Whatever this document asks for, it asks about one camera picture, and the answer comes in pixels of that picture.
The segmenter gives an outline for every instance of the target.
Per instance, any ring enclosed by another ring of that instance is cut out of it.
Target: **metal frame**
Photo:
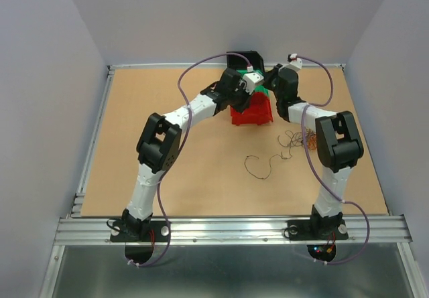
[[[414,260],[410,245],[408,243],[398,243],[397,248],[400,252],[413,295],[418,298],[429,297],[418,264]]]
[[[193,62],[158,62],[154,64],[132,64],[132,65],[112,65],[109,69],[116,70],[116,69],[146,69],[146,68],[183,68],[183,67],[189,67],[193,65]],[[274,67],[275,65],[279,64],[278,62],[268,62],[265,63],[265,67]],[[341,68],[344,69],[346,64],[324,64],[328,68]],[[198,67],[203,68],[216,68],[216,67],[226,67],[227,63],[225,62],[205,62]],[[308,67],[319,67],[317,64],[313,63],[305,63],[302,65],[304,68]]]
[[[107,74],[105,90],[103,92],[103,97],[101,99],[101,105],[97,116],[97,121],[95,123],[93,136],[91,137],[91,143],[88,148],[88,153],[86,154],[85,164],[83,166],[83,171],[80,177],[76,194],[85,193],[86,191],[86,179],[88,177],[88,172],[90,171],[91,166],[93,164],[94,152],[95,152],[95,149],[97,148],[97,142],[99,140],[101,123],[103,122],[103,117],[105,115],[105,108],[106,108],[107,100],[109,99],[110,88],[112,86],[114,75],[115,75],[115,71],[109,70],[109,73]]]
[[[52,254],[46,271],[40,297],[51,297],[54,294],[55,284],[60,272],[62,257],[66,246],[88,245],[123,245],[109,241],[110,229],[106,219],[80,218],[88,173],[93,163],[93,157],[105,107],[109,98],[113,77],[116,69],[138,68],[174,68],[187,67],[189,64],[141,64],[111,66],[107,76],[106,87],[103,93],[97,123],[88,148],[86,161],[82,170],[81,179],[71,213],[66,219],[61,219],[54,240]],[[226,66],[226,64],[207,64],[206,67]],[[329,67],[343,68],[342,64],[331,64]],[[286,220],[305,219],[305,216],[249,216],[249,217],[217,217],[217,218],[170,218],[172,223],[172,245],[231,245],[231,244],[307,244],[307,242],[291,242],[284,238],[283,230]],[[412,241],[405,218],[403,216],[370,216],[371,233],[369,241],[372,243],[396,242],[405,266],[415,297],[428,297],[420,270],[416,264],[409,242]],[[350,239],[338,241],[344,243],[362,243],[366,236],[366,223],[361,216],[345,216]],[[149,245],[149,243],[128,243],[128,245]]]
[[[56,279],[60,272],[64,246],[55,246],[52,248],[51,257],[49,258],[48,269],[46,270],[45,279],[40,291],[40,297],[52,297],[54,294]]]
[[[309,219],[308,216],[261,216],[261,217],[218,217],[218,218],[170,218],[171,245],[248,245],[248,244],[324,244],[325,240],[289,241],[283,232],[289,219]],[[61,219],[54,245],[92,246],[121,245],[110,242],[111,230],[104,219]],[[345,216],[349,232],[348,240],[337,243],[363,243],[367,235],[365,219],[362,216]],[[403,216],[370,216],[371,233],[369,241],[411,242]],[[127,245],[150,245],[150,242],[129,242]]]

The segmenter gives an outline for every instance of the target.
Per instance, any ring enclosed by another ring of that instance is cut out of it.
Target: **cardboard surface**
[[[137,178],[135,146],[148,116],[169,113],[184,104],[176,87],[183,69],[116,70],[113,79],[95,158],[89,173],[82,216],[120,216],[131,199]],[[223,69],[197,68],[189,72],[183,87],[192,100],[203,88],[219,80]],[[328,110],[356,113],[343,72],[330,70],[334,79],[334,97]],[[323,70],[305,68],[300,73],[300,97],[324,102],[329,81]],[[302,147],[291,150],[292,158],[274,157],[272,173],[269,158],[288,150],[286,130],[298,132],[298,124],[287,123],[277,115],[271,94],[274,123],[262,126],[231,124],[229,109],[192,128],[188,142],[161,186],[164,208],[169,216],[234,216],[309,214],[318,195],[314,178]],[[345,192],[346,200],[359,203],[368,214],[386,214],[384,199],[366,142],[365,154],[354,168]],[[318,171],[321,164],[316,151],[312,159]],[[345,206],[345,214],[359,213]],[[154,215],[160,215],[154,203]]]

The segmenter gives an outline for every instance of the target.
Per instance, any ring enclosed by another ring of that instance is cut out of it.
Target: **gray wall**
[[[253,48],[345,62],[383,0],[74,0],[108,64],[191,62]]]
[[[394,214],[405,214],[429,281],[429,0],[384,0],[346,77]]]
[[[0,0],[0,297],[38,297],[105,62],[72,0]]]

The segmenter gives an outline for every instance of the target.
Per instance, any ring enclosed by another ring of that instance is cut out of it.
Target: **black joint housing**
[[[137,143],[140,164],[146,164],[152,173],[167,171],[179,155],[181,135],[179,125],[157,113],[150,115]]]
[[[344,167],[355,166],[363,156],[362,140],[355,118],[349,111],[316,119],[316,142],[320,162],[334,173]]]
[[[326,238],[332,232],[336,232],[340,224],[343,224],[343,213],[340,212],[336,216],[322,217],[313,206],[310,216],[310,227],[313,235],[316,238]]]
[[[298,73],[293,69],[280,67],[282,65],[278,64],[271,73],[267,72],[264,87],[274,92],[277,112],[289,122],[289,107],[304,101],[298,96]]]
[[[218,82],[201,91],[202,95],[207,95],[216,103],[214,114],[226,109],[227,106],[233,107],[239,113],[249,107],[252,95],[246,91],[246,83],[241,77],[238,71],[227,68]]]
[[[140,220],[134,218],[128,211],[125,209],[122,212],[121,217],[121,230],[124,230],[128,236],[132,236],[138,240],[141,240],[145,237],[145,235],[149,232],[149,224],[151,220],[151,216],[147,217],[145,220]]]

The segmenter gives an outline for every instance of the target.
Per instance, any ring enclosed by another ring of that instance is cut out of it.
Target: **tangled wire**
[[[283,155],[283,152],[280,152],[279,154],[274,154],[273,156],[271,156],[270,158],[269,158],[269,160],[268,160],[268,163],[269,163],[269,173],[268,173],[268,175],[267,176],[265,176],[265,177],[260,177],[260,176],[257,176],[257,175],[255,175],[255,174],[253,174],[252,172],[250,172],[250,170],[249,170],[249,168],[247,167],[247,160],[248,159],[259,159],[258,158],[258,156],[256,156],[256,155],[248,155],[248,156],[246,156],[246,158],[245,158],[245,160],[244,160],[244,167],[245,167],[245,169],[246,169],[246,171],[250,174],[250,175],[252,175],[252,176],[254,176],[254,177],[256,177],[257,179],[267,179],[267,178],[269,178],[269,176],[271,175],[271,172],[272,172],[272,170],[273,170],[273,167],[271,166],[271,160],[274,158],[274,157],[280,157],[280,159],[291,159],[292,158],[292,154],[291,154],[291,149],[292,149],[292,147],[302,147],[303,146],[303,141],[304,141],[304,139],[302,138],[302,133],[301,132],[297,132],[297,133],[294,133],[294,132],[292,132],[292,131],[286,131],[286,132],[284,132],[285,134],[286,134],[286,136],[287,137],[289,137],[290,138],[290,141],[289,141],[289,143],[288,144],[283,144],[281,141],[280,141],[280,136],[281,135],[278,135],[277,136],[277,142],[282,146],[282,147],[287,147],[288,148],[288,153],[289,153],[289,155],[288,156],[284,156]],[[316,144],[316,133],[314,132],[314,131],[311,131],[310,129],[306,129],[306,140],[307,140],[307,146],[308,146],[308,149],[310,149],[310,150],[315,150],[316,148],[317,148],[317,144]]]

